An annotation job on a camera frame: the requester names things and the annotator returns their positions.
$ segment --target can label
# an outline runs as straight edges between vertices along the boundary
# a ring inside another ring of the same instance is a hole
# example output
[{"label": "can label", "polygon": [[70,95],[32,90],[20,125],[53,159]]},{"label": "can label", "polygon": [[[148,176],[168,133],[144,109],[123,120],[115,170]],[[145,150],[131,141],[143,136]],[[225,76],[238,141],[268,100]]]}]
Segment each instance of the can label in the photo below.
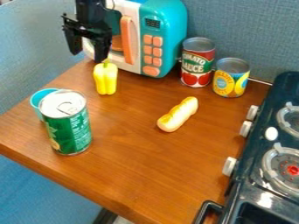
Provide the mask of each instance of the can label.
[{"label": "can label", "polygon": [[217,70],[212,83],[213,91],[224,97],[238,97],[244,94],[247,86],[249,72],[247,73],[226,73]]},{"label": "can label", "polygon": [[202,53],[183,50],[181,81],[193,88],[209,84],[213,55],[214,51]]},{"label": "can label", "polygon": [[51,146],[57,152],[69,155],[79,153],[91,143],[92,136],[87,109],[67,118],[44,116]]}]

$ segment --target green can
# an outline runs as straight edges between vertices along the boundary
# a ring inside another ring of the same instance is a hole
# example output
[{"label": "green can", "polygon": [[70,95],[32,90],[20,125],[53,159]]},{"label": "green can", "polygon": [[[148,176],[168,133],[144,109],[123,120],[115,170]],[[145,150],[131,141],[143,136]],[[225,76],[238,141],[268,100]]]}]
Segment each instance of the green can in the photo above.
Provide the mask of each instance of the green can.
[{"label": "green can", "polygon": [[47,95],[38,105],[52,148],[71,156],[85,151],[92,140],[87,100],[83,94],[61,89]]}]

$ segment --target toy microwave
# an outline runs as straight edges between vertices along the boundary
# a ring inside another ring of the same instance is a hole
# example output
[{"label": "toy microwave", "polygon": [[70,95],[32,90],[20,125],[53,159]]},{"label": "toy microwave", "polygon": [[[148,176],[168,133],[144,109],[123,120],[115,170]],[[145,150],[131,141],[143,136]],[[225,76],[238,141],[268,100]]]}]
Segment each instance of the toy microwave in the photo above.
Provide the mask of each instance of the toy microwave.
[{"label": "toy microwave", "polygon": [[[186,36],[187,11],[180,0],[107,0],[105,22],[113,38],[108,58],[120,69],[164,77],[180,57]],[[94,46],[83,50],[93,59]]]}]

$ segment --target tomato sauce can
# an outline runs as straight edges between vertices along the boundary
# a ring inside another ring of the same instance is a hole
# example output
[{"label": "tomato sauce can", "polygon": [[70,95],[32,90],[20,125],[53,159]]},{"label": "tomato sauce can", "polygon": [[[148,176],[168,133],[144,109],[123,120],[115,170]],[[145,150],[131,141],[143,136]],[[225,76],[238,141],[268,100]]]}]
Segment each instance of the tomato sauce can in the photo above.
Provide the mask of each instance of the tomato sauce can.
[{"label": "tomato sauce can", "polygon": [[181,81],[189,87],[209,84],[215,44],[208,38],[188,38],[183,42]]},{"label": "tomato sauce can", "polygon": [[212,89],[224,97],[239,97],[245,92],[250,67],[243,59],[224,58],[216,63]]},{"label": "tomato sauce can", "polygon": [[38,107],[56,152],[71,156],[87,149],[92,135],[83,94],[61,89],[47,95]]}]

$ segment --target toy stove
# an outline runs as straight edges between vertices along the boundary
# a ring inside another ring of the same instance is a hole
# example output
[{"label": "toy stove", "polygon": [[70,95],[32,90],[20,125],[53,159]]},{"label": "toy stove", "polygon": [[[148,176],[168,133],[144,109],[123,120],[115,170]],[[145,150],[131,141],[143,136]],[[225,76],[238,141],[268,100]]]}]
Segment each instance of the toy stove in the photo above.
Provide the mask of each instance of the toy stove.
[{"label": "toy stove", "polygon": [[299,223],[299,73],[279,75],[263,104],[252,106],[240,134],[248,137],[238,160],[229,157],[226,203],[206,201],[194,223],[209,211],[218,223]]}]

